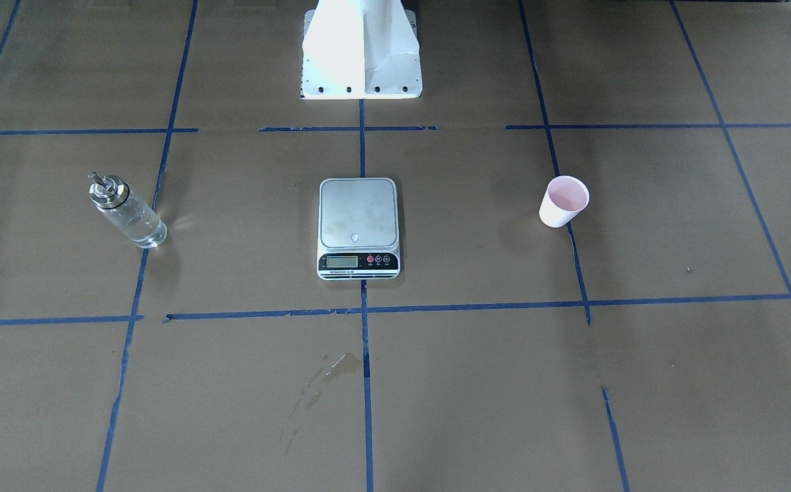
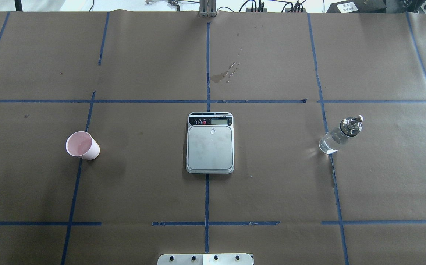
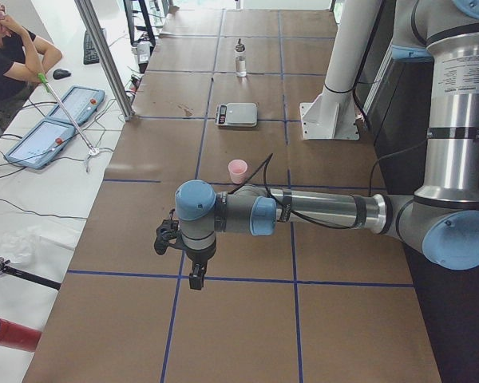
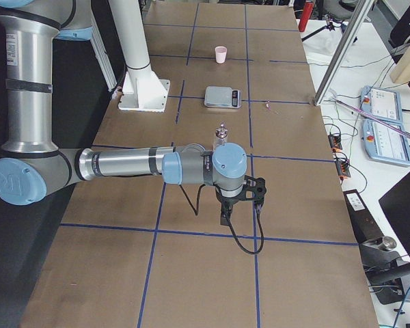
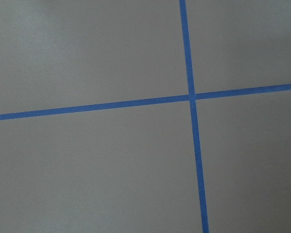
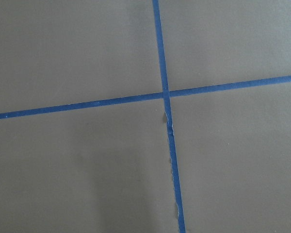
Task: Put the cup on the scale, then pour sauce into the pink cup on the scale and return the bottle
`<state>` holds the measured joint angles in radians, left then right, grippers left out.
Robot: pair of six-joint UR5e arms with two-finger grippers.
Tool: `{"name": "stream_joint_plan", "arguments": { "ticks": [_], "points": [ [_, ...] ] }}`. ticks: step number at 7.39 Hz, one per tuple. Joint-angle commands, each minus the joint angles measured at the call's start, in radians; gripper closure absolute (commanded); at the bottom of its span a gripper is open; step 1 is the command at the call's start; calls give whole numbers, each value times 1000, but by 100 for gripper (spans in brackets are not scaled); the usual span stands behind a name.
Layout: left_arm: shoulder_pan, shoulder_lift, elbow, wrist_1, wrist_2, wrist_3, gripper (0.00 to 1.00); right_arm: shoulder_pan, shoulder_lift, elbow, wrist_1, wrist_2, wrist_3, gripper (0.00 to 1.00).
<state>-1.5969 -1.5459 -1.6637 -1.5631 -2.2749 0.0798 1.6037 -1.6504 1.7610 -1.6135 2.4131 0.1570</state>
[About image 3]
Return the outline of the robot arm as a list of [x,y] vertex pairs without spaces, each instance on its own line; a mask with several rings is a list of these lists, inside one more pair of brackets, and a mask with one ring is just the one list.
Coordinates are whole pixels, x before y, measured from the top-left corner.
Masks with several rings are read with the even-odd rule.
[[189,180],[176,190],[154,248],[185,252],[192,289],[204,285],[218,233],[270,235],[294,221],[389,235],[450,270],[479,265],[479,1],[397,2],[392,56],[433,62],[423,185],[412,195],[360,196],[249,183],[217,192]]

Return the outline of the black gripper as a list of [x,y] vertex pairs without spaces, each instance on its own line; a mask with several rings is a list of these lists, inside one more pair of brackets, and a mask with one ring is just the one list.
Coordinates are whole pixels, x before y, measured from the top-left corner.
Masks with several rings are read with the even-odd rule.
[[156,229],[154,250],[158,255],[164,255],[169,247],[185,251],[192,260],[192,270],[188,276],[191,290],[202,290],[204,287],[205,260],[197,254],[197,250],[187,246],[179,229],[179,221],[173,218],[175,209],[171,209],[168,218]]

